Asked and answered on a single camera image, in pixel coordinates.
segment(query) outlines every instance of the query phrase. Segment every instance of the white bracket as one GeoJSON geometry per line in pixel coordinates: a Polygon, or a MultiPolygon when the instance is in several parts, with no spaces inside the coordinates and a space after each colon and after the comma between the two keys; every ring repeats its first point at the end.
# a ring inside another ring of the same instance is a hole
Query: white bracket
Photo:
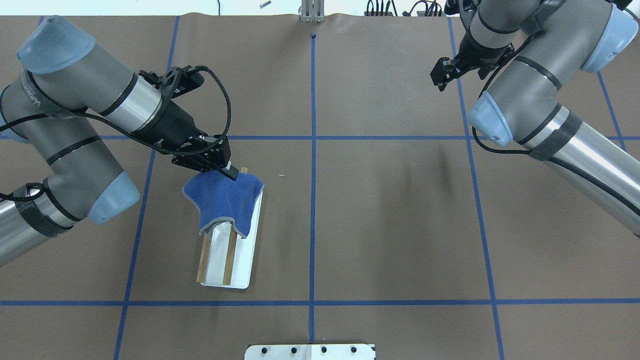
{"type": "Polygon", "coordinates": [[[324,22],[324,0],[302,0],[302,22],[324,22]]]}
{"type": "Polygon", "coordinates": [[[370,344],[253,345],[244,360],[376,360],[370,344]]]}

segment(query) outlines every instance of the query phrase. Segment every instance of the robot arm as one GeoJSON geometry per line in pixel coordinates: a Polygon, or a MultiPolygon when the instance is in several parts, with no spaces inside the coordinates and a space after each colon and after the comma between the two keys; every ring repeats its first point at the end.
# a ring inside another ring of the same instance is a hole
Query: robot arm
{"type": "Polygon", "coordinates": [[[474,14],[463,17],[471,19],[460,54],[440,59],[431,77],[442,91],[472,69],[484,78],[518,55],[481,94],[469,122],[498,145],[517,141],[640,237],[640,163],[554,99],[576,72],[599,71],[635,37],[637,22],[618,7],[603,0],[461,4],[474,14]],[[526,47],[504,56],[518,29],[530,35],[526,47]]]}
{"type": "Polygon", "coordinates": [[[42,196],[22,186],[0,200],[0,266],[84,218],[101,224],[138,201],[127,173],[79,116],[93,116],[87,109],[127,136],[174,154],[174,164],[237,177],[226,136],[198,130],[172,101],[204,82],[198,72],[205,67],[174,67],[162,77],[138,75],[91,35],[57,16],[45,20],[17,56],[24,69],[0,95],[0,125],[41,115],[4,134],[33,144],[53,175],[42,182],[42,196]]]}

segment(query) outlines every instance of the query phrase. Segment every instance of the blue cloth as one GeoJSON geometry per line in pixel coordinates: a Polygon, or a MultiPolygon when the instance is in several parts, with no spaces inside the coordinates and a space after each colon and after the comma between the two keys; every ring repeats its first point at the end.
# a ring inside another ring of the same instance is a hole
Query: blue cloth
{"type": "Polygon", "coordinates": [[[251,229],[255,201],[264,184],[251,174],[235,181],[218,171],[201,172],[182,187],[182,193],[200,212],[200,234],[222,222],[230,222],[240,237],[251,229]]]}

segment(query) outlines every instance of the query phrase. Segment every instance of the light blue joint cap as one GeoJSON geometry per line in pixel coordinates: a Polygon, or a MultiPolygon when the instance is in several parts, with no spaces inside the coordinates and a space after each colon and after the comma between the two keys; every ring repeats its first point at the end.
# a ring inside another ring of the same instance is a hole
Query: light blue joint cap
{"type": "Polygon", "coordinates": [[[50,74],[82,60],[95,46],[95,38],[65,18],[51,16],[31,34],[16,57],[34,74],[50,74]]]}
{"type": "Polygon", "coordinates": [[[613,60],[631,40],[636,37],[638,23],[625,15],[615,5],[611,5],[611,16],[607,27],[602,33],[602,37],[582,69],[588,72],[598,72],[602,70],[611,60],[613,60]]]}
{"type": "MultiPolygon", "coordinates": [[[[2,95],[4,95],[4,91],[6,90],[6,88],[4,88],[4,90],[2,90],[2,93],[0,94],[0,102],[2,102],[2,95]]],[[[3,115],[2,115],[2,109],[0,109],[0,126],[6,125],[6,120],[4,119],[3,115]]],[[[4,135],[6,137],[8,137],[11,140],[15,140],[17,142],[21,142],[21,143],[29,143],[28,139],[23,138],[22,136],[18,135],[18,133],[16,133],[13,129],[7,129],[4,130],[3,132],[0,133],[0,135],[4,135]]]]}
{"type": "Polygon", "coordinates": [[[140,193],[126,171],[116,177],[93,204],[86,216],[96,224],[104,224],[140,200],[140,193]]]}
{"type": "Polygon", "coordinates": [[[488,92],[483,92],[480,99],[467,114],[469,122],[480,130],[482,134],[489,136],[493,142],[505,146],[513,141],[513,134],[502,111],[488,92]]]}

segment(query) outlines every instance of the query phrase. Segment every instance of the metal hinge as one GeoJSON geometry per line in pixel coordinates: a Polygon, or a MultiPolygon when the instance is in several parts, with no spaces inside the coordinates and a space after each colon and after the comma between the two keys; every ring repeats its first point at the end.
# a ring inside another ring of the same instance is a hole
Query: metal hinge
{"type": "Polygon", "coordinates": [[[302,22],[324,22],[324,0],[302,0],[300,20],[302,22]]]}

